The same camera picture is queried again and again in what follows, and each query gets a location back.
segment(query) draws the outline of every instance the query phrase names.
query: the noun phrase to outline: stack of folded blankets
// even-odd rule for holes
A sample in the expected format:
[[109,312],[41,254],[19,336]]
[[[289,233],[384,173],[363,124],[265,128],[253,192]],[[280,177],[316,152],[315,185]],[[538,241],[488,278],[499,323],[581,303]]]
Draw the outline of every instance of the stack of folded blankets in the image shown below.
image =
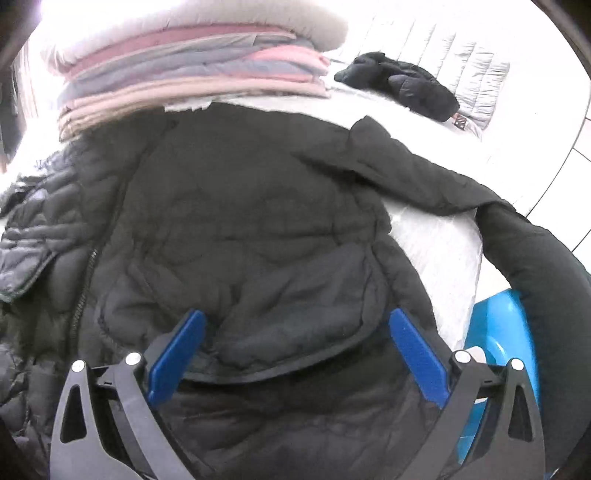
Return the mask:
[[187,0],[50,44],[44,60],[67,80],[57,100],[60,139],[196,96],[327,96],[320,76],[330,62],[319,51],[345,36],[346,23],[311,0]]

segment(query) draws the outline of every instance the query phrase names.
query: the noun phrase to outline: zipper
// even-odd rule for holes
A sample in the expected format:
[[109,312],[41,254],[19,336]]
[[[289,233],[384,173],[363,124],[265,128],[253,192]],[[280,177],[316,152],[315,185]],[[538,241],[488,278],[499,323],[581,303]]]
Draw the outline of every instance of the zipper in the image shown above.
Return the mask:
[[78,350],[78,328],[80,326],[82,312],[84,311],[84,307],[86,306],[86,299],[88,298],[88,291],[90,290],[90,280],[92,279],[92,274],[95,271],[96,260],[98,256],[99,250],[97,248],[94,248],[90,253],[90,258],[88,259],[88,264],[86,265],[86,271],[84,273],[84,283],[82,284],[82,291],[80,292],[80,296],[78,297],[78,303],[76,304],[76,309],[74,310],[74,315],[72,316],[72,321],[70,322],[69,351],[71,354],[76,353]]

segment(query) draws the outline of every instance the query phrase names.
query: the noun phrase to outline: black jacket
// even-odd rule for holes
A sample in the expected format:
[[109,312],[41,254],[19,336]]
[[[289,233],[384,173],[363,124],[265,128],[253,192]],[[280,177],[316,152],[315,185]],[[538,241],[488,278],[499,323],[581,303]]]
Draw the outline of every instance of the black jacket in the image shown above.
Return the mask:
[[460,109],[452,92],[427,70],[389,59],[380,51],[360,55],[336,73],[335,80],[353,88],[386,93],[413,112],[438,122],[448,120]]
[[349,131],[216,103],[142,112],[41,166],[4,197],[0,242],[0,417],[40,472],[71,361],[118,362],[198,308],[209,325],[196,382],[161,414],[205,478],[395,478],[439,411],[385,321],[400,307],[436,325],[383,193],[438,215],[478,208],[485,254],[531,322],[549,465],[589,422],[591,388],[570,382],[591,368],[584,269],[369,118]]

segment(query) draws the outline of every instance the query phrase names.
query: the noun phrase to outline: blue plastic container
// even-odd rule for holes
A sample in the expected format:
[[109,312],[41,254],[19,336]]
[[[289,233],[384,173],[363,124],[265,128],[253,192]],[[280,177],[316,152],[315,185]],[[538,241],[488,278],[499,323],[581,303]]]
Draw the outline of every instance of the blue plastic container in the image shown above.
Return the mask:
[[[474,305],[465,348],[479,346],[486,353],[489,364],[506,365],[511,358],[525,364],[538,406],[540,387],[534,342],[525,311],[514,290],[505,290]],[[486,403],[474,405],[470,419],[457,444],[460,462],[466,458],[480,425]]]

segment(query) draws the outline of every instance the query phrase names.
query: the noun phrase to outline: white bed sheet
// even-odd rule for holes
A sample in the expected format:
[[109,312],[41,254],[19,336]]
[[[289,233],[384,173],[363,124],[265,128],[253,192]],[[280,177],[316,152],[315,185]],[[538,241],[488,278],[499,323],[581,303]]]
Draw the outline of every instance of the white bed sheet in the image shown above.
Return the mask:
[[[412,152],[442,167],[476,177],[486,164],[488,155],[482,143],[450,122],[438,124],[378,95],[341,84],[332,86],[336,89],[330,99],[261,96],[218,101],[265,111],[304,113],[345,128],[369,115]],[[191,99],[166,108],[206,108],[211,101]],[[385,198],[384,205],[391,219],[391,236],[417,269],[431,298],[439,334],[452,350],[463,347],[482,261],[482,239],[474,212],[438,217],[392,199]]]

